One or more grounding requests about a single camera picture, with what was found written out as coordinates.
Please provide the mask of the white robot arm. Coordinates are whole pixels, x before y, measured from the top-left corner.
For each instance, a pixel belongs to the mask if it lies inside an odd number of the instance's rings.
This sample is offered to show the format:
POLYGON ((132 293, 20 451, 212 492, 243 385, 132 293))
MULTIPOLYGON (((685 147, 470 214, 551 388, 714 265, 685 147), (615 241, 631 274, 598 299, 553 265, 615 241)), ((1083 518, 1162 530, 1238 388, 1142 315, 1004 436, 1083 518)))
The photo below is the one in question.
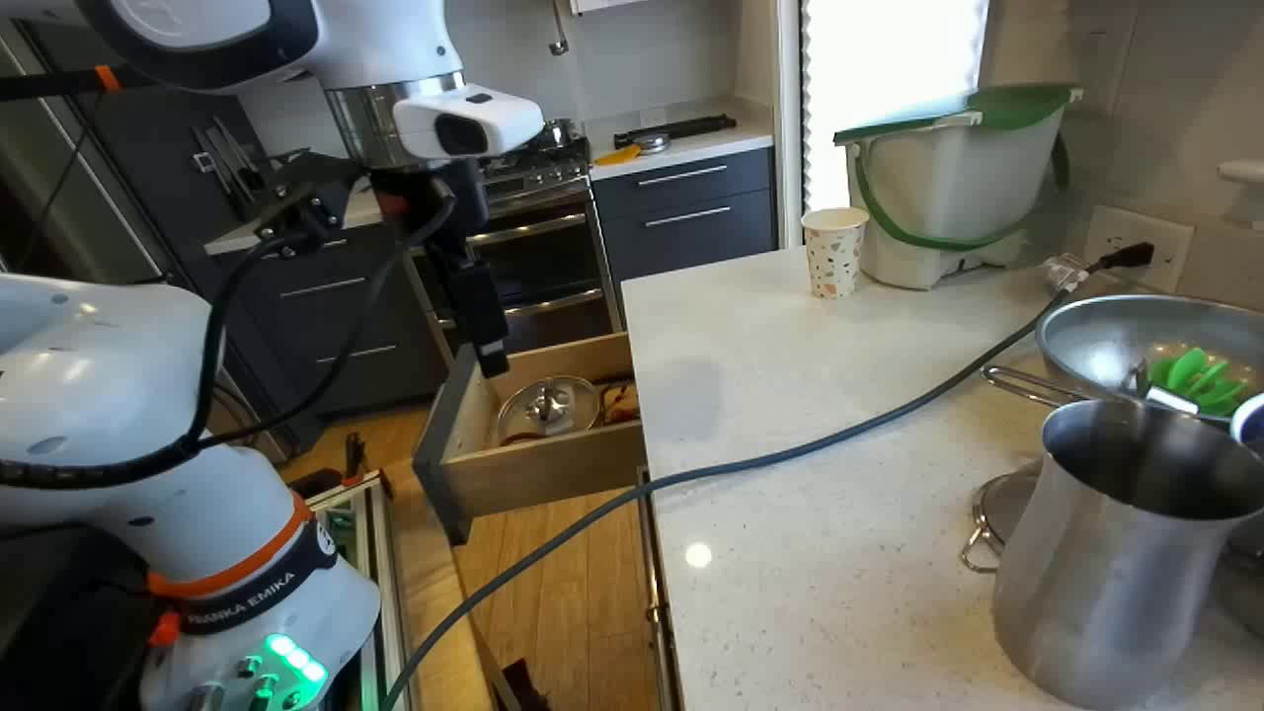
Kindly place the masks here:
MULTIPOLYGON (((132 83, 223 95, 312 77, 344 141, 448 261, 444 287, 486 370, 505 315, 461 239, 486 199, 461 176, 528 141, 544 115, 477 87, 444 0, 4 0, 14 19, 83 25, 115 58, 90 90, 132 83)), ((0 518, 90 527, 147 565, 162 605, 137 681, 147 711, 312 711, 378 621, 351 571, 272 463, 207 428, 226 295, 177 286, 0 277, 0 518)))

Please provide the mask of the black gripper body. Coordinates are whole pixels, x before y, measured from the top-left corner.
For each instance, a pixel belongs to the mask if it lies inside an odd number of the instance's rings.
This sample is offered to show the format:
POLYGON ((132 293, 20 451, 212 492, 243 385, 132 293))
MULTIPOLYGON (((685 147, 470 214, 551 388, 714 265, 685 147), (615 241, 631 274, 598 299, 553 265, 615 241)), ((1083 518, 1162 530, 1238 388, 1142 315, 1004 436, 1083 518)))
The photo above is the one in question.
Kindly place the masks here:
POLYGON ((474 162, 448 162, 427 177, 427 239, 422 255, 440 277, 460 332, 490 348, 505 337, 505 315, 495 293, 495 277, 470 251, 470 239, 486 226, 490 205, 474 162))

